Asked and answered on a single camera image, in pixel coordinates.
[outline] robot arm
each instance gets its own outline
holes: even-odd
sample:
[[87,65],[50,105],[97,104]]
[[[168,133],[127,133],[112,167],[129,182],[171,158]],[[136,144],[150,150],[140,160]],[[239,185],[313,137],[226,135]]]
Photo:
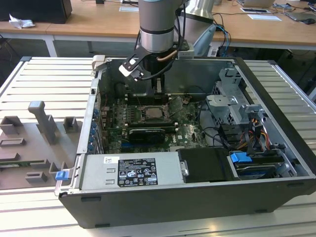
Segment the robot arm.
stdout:
[[173,47],[175,11],[184,0],[139,0],[141,46],[151,53]]
[[[119,70],[124,76],[131,75],[135,80],[151,79],[153,87],[157,79],[163,84],[163,73],[171,68],[179,50],[179,45],[173,41],[175,11],[187,1],[139,0],[140,46],[120,66]],[[141,63],[151,73],[150,77],[143,78]]]

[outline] desk leg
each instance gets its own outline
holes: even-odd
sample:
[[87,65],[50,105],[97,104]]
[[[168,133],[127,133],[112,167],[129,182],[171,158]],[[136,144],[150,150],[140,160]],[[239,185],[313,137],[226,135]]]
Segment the desk leg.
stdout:
[[54,37],[53,36],[47,36],[45,37],[45,42],[46,42],[46,46],[49,52],[49,55],[51,57],[58,57],[56,49],[55,49],[55,45],[54,45]]
[[314,90],[310,93],[310,95],[308,96],[310,98],[311,101],[315,101],[316,100],[316,87],[314,88]]
[[92,42],[91,41],[87,41],[87,43],[88,43],[89,53],[93,53]]

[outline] blue cable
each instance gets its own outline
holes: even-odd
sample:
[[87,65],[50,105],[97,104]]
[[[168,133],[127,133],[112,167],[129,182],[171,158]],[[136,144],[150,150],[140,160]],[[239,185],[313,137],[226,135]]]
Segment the blue cable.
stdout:
[[218,28],[225,34],[225,36],[226,36],[226,40],[227,40],[226,48],[225,48],[225,51],[224,51],[223,54],[222,54],[222,57],[224,57],[224,55],[227,53],[227,50],[228,50],[229,37],[228,37],[227,32],[226,32],[222,27],[220,27],[219,25],[216,25],[216,27],[218,27]]

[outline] warning label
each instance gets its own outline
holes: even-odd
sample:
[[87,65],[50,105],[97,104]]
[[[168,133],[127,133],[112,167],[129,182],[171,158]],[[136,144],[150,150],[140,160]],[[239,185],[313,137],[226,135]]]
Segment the warning label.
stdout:
[[157,185],[155,158],[120,159],[118,161],[118,185],[120,187]]

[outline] blue plastic clip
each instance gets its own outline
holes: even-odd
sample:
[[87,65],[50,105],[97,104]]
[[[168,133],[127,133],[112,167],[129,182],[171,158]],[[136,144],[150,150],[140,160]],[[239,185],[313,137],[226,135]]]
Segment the blue plastic clip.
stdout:
[[55,179],[56,180],[63,180],[63,181],[65,181],[65,180],[69,180],[69,171],[58,171],[57,173],[56,173],[56,176],[55,176]]
[[246,152],[234,152],[231,154],[233,163],[235,162],[252,162],[252,159],[247,156]]

